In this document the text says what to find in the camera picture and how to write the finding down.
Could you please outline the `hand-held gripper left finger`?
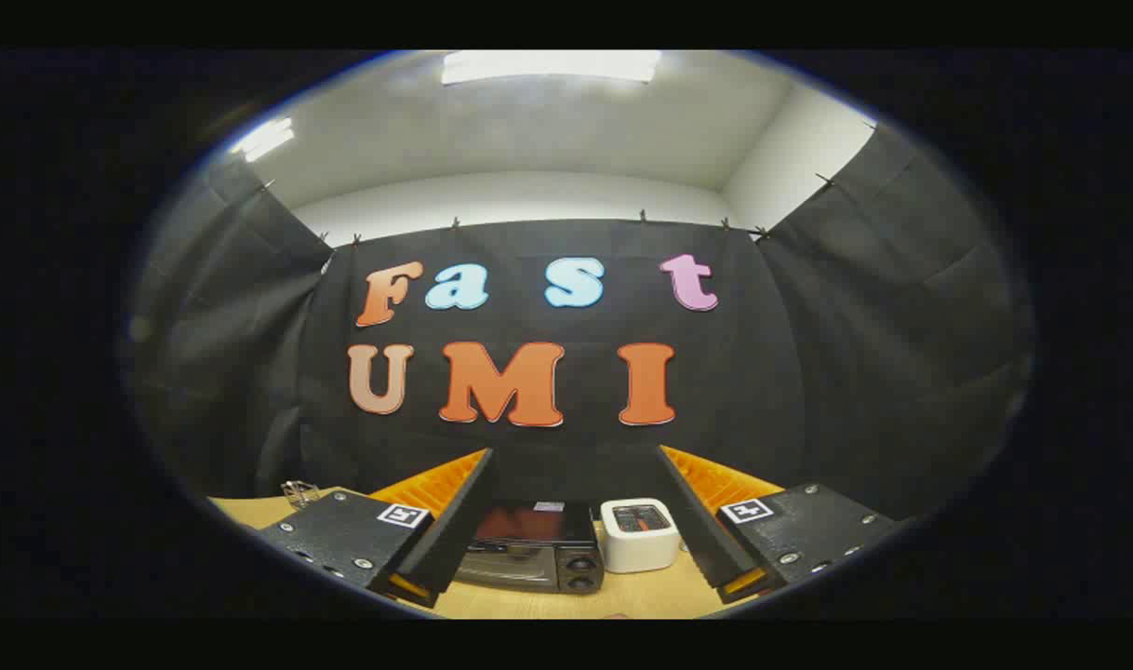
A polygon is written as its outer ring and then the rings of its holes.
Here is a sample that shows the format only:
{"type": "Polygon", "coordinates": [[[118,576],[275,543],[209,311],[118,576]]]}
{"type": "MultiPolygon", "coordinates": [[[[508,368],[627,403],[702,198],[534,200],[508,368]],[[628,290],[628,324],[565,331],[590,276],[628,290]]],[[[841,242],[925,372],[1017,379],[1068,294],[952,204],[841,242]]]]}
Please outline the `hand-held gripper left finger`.
{"type": "Polygon", "coordinates": [[[258,538],[325,580],[434,607],[494,499],[489,447],[304,453],[250,500],[258,538]]]}

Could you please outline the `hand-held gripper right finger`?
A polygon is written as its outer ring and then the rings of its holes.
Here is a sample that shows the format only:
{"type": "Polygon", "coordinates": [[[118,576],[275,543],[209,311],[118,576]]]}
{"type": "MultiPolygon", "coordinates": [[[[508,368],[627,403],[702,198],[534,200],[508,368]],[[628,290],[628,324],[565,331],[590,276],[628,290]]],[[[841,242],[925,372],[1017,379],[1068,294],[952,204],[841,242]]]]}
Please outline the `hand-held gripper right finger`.
{"type": "Polygon", "coordinates": [[[659,457],[681,538],[725,605],[812,580],[908,529],[829,485],[780,487],[668,446],[659,457]]]}

